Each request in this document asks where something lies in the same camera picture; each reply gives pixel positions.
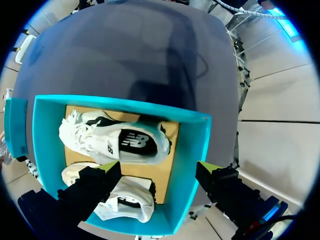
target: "cable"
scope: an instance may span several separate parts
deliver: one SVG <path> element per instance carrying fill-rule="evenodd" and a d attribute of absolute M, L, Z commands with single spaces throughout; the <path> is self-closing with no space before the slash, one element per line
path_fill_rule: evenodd
<path fill-rule="evenodd" d="M 259 232 L 260 230 L 265 229 L 265 228 L 269 227 L 270 225 L 273 225 L 273 224 L 275 224 L 277 222 L 281 222 L 281 221 L 284 221 L 284 220 L 294 220 L 295 218 L 297 218 L 297 215 L 286 215 L 286 216 L 280 216 L 280 217 L 277 217 L 275 219 L 266 221 L 265 223 L 261 224 L 260 226 L 257 226 L 252 231 L 250 231 L 248 233 L 248 235 L 244 236 L 243 239 L 249 239 L 254 234 Z"/>
<path fill-rule="evenodd" d="M 254 11 L 247 11 L 244 9 L 242 10 L 242 9 L 238 9 L 238 8 L 229 6 L 228 4 L 225 4 L 224 2 L 222 2 L 220 0 L 214 0 L 214 1 L 217 2 L 218 4 L 220 4 L 221 6 L 227 8 L 227 9 L 230 9 L 232 11 L 238 12 L 238 13 L 253 15 L 253 16 L 262 17 L 262 18 L 269 18 L 269 19 L 288 19 L 286 16 L 264 14 L 264 13 L 254 12 Z"/>

